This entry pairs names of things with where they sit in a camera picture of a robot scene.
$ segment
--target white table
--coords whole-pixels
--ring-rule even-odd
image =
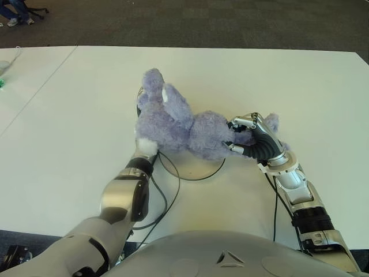
[[[195,113],[278,113],[278,136],[297,154],[335,227],[351,249],[369,248],[369,66],[354,53],[328,51],[78,47],[0,138],[0,210],[12,208],[1,213],[2,229],[64,235],[97,215],[101,191],[134,151],[135,97],[152,67]],[[161,165],[154,175],[172,198],[176,178]],[[163,207],[150,192],[141,224]],[[279,207],[277,241],[295,248]],[[255,162],[230,158],[212,178],[182,182],[148,241],[200,229],[271,238],[273,208]]]
[[[12,67],[0,76],[6,82],[0,88],[0,136],[75,48],[22,49]],[[0,49],[0,61],[11,62],[16,52],[15,48]]]

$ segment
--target gray carpet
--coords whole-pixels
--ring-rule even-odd
[[[27,0],[33,26],[0,47],[109,45],[355,51],[369,62],[366,0]]]

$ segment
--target blue jeans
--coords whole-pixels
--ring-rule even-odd
[[[10,9],[3,5],[3,0],[0,0],[0,14],[7,19],[19,18],[19,16],[24,20],[29,19],[28,11],[22,0],[9,0],[9,3],[15,8],[18,14],[13,13]]]

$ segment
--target black cable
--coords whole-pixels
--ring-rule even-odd
[[[288,208],[287,204],[285,203],[285,201],[283,200],[283,198],[282,198],[282,197],[281,197],[281,195],[279,194],[279,192],[278,192],[278,190],[277,190],[277,188],[276,188],[277,186],[276,186],[276,187],[274,187],[274,186],[273,186],[272,181],[270,180],[269,176],[268,176],[266,173],[265,173],[264,175],[265,175],[266,179],[268,180],[268,183],[270,184],[270,186],[272,187],[272,189],[273,189],[273,190],[275,191],[275,193],[277,194],[277,196],[278,196],[279,200],[281,200],[281,202],[282,202],[282,204],[283,204],[284,208],[285,208],[285,209],[286,209],[286,211],[288,212],[289,217],[293,220],[293,214],[290,212],[290,210],[289,210],[289,208]],[[301,240],[300,240],[300,234],[299,234],[299,230],[298,230],[298,228],[297,228],[297,227],[295,227],[295,231],[296,231],[296,236],[297,236],[297,239],[298,239],[298,243],[299,243],[300,251],[301,251],[301,252],[303,252],[303,253],[305,253],[305,251],[304,251],[304,249],[303,249],[303,247],[302,247],[302,243],[301,243]]]
[[[274,188],[277,191],[277,184],[276,184],[276,180],[274,180]],[[273,221],[273,241],[276,241],[276,231],[277,231],[277,227],[276,227],[276,223],[277,223],[277,208],[278,208],[278,194],[276,193],[276,203],[274,205],[274,221]]]
[[[170,171],[165,167],[165,165],[164,165],[164,163],[163,163],[163,161],[162,161],[162,159],[161,159],[161,157],[160,157],[160,156],[159,156],[159,160],[160,160],[161,164],[164,166],[164,168],[165,168],[165,169],[166,169],[170,174],[172,174],[173,176],[175,176],[173,173],[171,173],[171,172],[170,172]],[[216,173],[218,173],[218,171],[223,167],[224,162],[225,162],[225,158],[223,159],[223,162],[221,163],[221,165],[218,167],[218,169],[217,169],[216,171],[214,171],[214,172],[213,172],[213,173],[211,173],[210,175],[205,176],[205,177],[200,178],[200,179],[187,179],[187,178],[183,178],[183,177],[180,177],[180,176],[175,176],[175,177],[179,177],[180,179],[185,180],[185,181],[202,181],[202,180],[208,179],[208,178],[210,178],[211,176],[214,176]]]
[[[160,187],[156,183],[156,181],[155,181],[155,179],[152,175],[151,175],[151,181],[154,184],[154,186],[156,187],[156,189],[159,191],[160,195],[162,196],[162,198],[164,200],[164,210],[161,213],[161,215],[159,215],[159,217],[157,219],[155,219],[152,223],[149,223],[149,224],[141,226],[141,227],[133,227],[132,230],[134,230],[134,231],[143,230],[143,229],[146,229],[150,226],[153,226],[156,222],[158,222],[161,219],[161,217],[164,216],[164,213],[166,212],[166,210],[168,208],[168,200],[167,200],[165,194],[163,193],[163,191],[160,189]]]
[[[159,220],[155,223],[155,225],[151,228],[151,230],[149,231],[149,233],[146,235],[146,237],[141,241],[141,243],[140,243],[140,245],[137,247],[137,249],[139,249],[141,246],[142,246],[142,244],[144,244],[145,243],[145,241],[147,240],[147,238],[150,236],[150,234],[152,233],[152,231],[155,229],[155,227],[160,223],[160,221],[163,219],[163,217],[165,217],[165,215],[169,212],[169,210],[172,208],[172,206],[173,206],[173,204],[174,204],[174,202],[175,202],[175,200],[177,199],[177,197],[178,197],[178,193],[179,193],[179,190],[180,190],[180,178],[179,178],[179,173],[178,173],[178,170],[177,170],[177,168],[175,167],[175,165],[172,163],[172,161],[171,160],[169,160],[169,158],[167,157],[167,156],[165,156],[163,153],[161,153],[160,151],[159,151],[159,153],[158,153],[158,155],[159,155],[159,158],[160,158],[160,155],[163,155],[171,164],[172,164],[172,166],[173,166],[173,168],[174,168],[174,170],[176,171],[176,173],[177,173],[177,177],[178,177],[178,188],[177,188],[177,192],[176,192],[176,194],[175,194],[175,196],[174,196],[174,198],[173,198],[173,201],[172,201],[172,203],[170,204],[170,206],[169,206],[169,208],[166,210],[166,212],[165,213],[163,213],[163,215],[161,216],[161,217],[159,217]]]

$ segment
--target plush toy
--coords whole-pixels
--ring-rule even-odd
[[[141,111],[135,133],[139,149],[154,155],[163,152],[188,150],[194,156],[218,160],[230,155],[222,141],[252,145],[251,131],[235,133],[227,125],[227,119],[213,111],[194,115],[186,99],[171,84],[166,84],[157,69],[144,74],[143,93],[138,96],[137,107]],[[265,118],[276,132],[278,116],[270,114]]]

